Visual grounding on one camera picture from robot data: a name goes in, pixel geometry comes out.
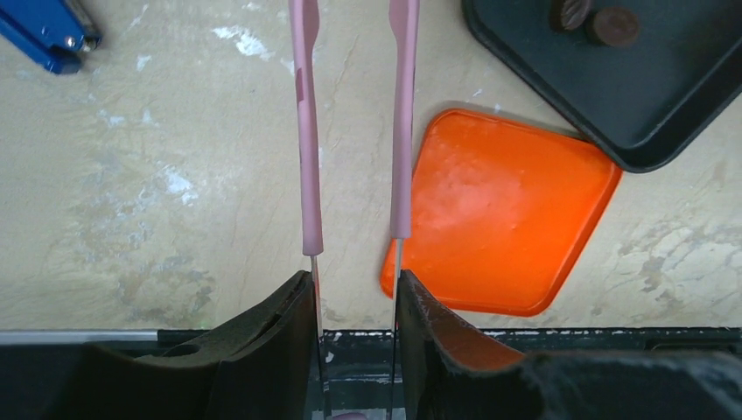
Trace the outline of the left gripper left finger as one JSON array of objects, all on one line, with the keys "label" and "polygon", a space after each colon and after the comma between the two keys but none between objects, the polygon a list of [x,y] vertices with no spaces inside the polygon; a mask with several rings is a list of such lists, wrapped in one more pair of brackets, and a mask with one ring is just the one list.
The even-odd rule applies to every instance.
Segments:
[{"label": "left gripper left finger", "polygon": [[317,332],[311,275],[161,354],[111,343],[1,349],[4,419],[300,419]]}]

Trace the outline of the pink metal tongs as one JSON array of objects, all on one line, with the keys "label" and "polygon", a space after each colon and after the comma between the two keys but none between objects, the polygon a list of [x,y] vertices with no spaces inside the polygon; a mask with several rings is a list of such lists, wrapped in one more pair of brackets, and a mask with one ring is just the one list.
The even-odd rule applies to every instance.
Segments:
[{"label": "pink metal tongs", "polygon": [[[319,34],[319,5],[290,1],[289,18],[297,104],[302,252],[311,262],[314,293],[320,293],[318,257],[324,250],[320,205],[319,132],[313,77],[313,48]],[[403,244],[412,232],[412,130],[420,3],[392,1],[388,21],[396,43],[395,105],[390,233],[395,242],[394,278],[402,274]]]}]

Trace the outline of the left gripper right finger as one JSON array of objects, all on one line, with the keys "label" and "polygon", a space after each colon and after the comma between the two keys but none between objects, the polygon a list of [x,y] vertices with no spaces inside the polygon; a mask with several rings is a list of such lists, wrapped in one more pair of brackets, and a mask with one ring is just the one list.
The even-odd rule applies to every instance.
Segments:
[{"label": "left gripper right finger", "polygon": [[397,282],[409,419],[738,419],[741,361],[720,352],[521,353]]}]

